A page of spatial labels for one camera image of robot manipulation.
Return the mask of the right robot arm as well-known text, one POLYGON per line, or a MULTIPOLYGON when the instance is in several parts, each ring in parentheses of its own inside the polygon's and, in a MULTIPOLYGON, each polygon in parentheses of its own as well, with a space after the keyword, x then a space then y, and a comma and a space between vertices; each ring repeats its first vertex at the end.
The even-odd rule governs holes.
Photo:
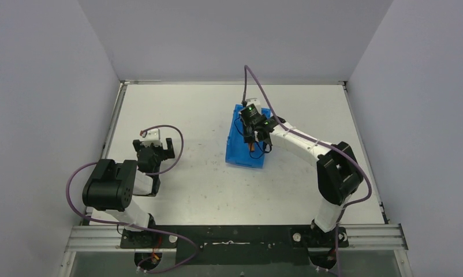
POLYGON ((352 148, 345 142, 325 143, 297 130, 283 118, 266 117, 254 104, 238 112, 245 142, 266 148, 282 148, 316 167, 322 197, 311 229, 294 235, 308 247, 332 247, 339 241, 334 233, 345 206, 364 177, 356 167, 352 148))

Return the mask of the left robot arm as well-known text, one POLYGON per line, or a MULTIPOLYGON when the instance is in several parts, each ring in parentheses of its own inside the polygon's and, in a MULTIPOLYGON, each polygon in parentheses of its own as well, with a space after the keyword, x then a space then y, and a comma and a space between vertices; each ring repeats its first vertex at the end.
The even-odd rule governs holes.
POLYGON ((84 186, 83 203, 124 223, 122 246, 150 248, 158 246, 162 235, 151 232, 156 226, 154 217, 145 212, 133 199, 135 196, 155 197, 160 189, 160 166, 175 158, 173 141, 158 138, 134 140, 135 160, 117 163, 112 159, 97 162, 84 186))

